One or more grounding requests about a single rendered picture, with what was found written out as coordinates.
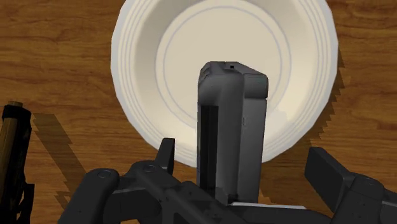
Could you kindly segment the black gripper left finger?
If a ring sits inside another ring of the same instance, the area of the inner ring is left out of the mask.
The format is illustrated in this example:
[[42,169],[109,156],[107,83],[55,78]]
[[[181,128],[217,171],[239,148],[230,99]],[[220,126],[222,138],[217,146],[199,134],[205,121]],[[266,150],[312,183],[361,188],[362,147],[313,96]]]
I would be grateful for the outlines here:
[[58,224],[217,224],[214,200],[174,170],[175,140],[162,139],[154,160],[134,163],[123,176],[114,169],[85,174]]

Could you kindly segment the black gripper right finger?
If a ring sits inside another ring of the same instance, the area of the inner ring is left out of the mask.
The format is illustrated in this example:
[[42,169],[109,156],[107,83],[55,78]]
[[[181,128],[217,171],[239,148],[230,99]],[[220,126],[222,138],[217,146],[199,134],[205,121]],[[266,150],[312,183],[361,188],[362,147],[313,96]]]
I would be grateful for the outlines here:
[[397,193],[349,171],[323,148],[309,149],[305,177],[333,212],[330,224],[397,224]]

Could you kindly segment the white bowl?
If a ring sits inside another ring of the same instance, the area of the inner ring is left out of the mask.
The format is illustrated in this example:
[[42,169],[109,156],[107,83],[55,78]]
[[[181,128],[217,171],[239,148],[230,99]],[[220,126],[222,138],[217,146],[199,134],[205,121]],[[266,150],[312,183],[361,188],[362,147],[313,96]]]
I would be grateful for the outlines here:
[[126,0],[111,74],[128,121],[157,148],[196,165],[197,84],[209,61],[240,62],[269,80],[263,161],[290,149],[330,98],[338,39],[326,0]]

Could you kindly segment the black and brown tool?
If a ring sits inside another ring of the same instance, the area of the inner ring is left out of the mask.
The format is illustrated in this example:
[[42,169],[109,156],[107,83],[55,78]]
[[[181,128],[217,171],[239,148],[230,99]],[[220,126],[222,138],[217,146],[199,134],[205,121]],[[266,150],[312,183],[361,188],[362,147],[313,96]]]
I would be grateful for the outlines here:
[[0,224],[30,224],[34,184],[25,179],[31,137],[31,112],[10,101],[3,108],[0,130]]

